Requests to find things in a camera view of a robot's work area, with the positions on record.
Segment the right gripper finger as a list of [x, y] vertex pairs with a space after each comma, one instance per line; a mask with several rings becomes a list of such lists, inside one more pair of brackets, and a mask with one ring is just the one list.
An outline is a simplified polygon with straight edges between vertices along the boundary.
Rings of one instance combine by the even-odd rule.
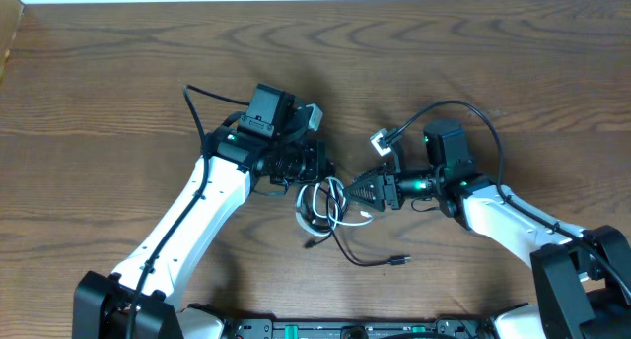
[[385, 170], [387, 170], [387, 164], [381, 164], [381, 165], [375, 166], [373, 168], [367, 169], [366, 171], [357, 174], [353, 178], [353, 181], [354, 182], [359, 181], [359, 180], [361, 180], [363, 178], [366, 178], [366, 177], [369, 177], [370, 175], [373, 175], [373, 174], [380, 174], [380, 173], [382, 173]]
[[379, 212], [385, 209], [384, 184], [381, 178], [356, 180], [343, 190], [349, 201], [373, 208]]

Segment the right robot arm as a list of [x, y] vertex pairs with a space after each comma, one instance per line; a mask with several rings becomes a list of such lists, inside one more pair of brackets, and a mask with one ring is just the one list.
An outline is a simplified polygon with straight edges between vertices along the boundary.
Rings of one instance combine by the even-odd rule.
[[627, 338], [630, 335], [630, 245], [618, 229], [563, 222], [477, 171], [456, 120], [423, 131], [428, 166], [383, 164], [344, 190], [383, 211], [407, 199], [436, 199], [466, 230], [489, 237], [532, 272], [536, 305], [503, 310], [478, 325], [479, 338]]

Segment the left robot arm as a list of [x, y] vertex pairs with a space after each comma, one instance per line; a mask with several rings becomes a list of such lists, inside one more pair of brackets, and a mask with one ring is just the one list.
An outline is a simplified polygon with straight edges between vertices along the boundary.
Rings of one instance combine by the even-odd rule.
[[333, 175], [313, 138], [321, 109], [258, 84], [243, 110], [212, 132], [196, 127], [200, 156], [190, 179], [149, 235], [107, 276], [88, 272], [73, 299], [75, 338], [219, 338], [225, 322], [182, 308], [191, 275], [214, 237], [261, 178], [289, 188]]

